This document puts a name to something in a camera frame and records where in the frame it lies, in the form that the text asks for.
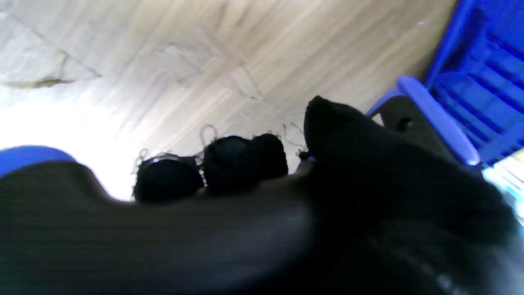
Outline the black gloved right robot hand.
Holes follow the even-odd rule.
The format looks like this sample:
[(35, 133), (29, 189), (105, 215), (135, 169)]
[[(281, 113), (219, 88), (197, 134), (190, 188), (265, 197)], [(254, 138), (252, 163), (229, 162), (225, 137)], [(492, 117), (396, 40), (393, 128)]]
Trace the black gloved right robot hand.
[(356, 235), (318, 290), (344, 295), (522, 295), (521, 228), (478, 176), (315, 97), (305, 118), (322, 190)]

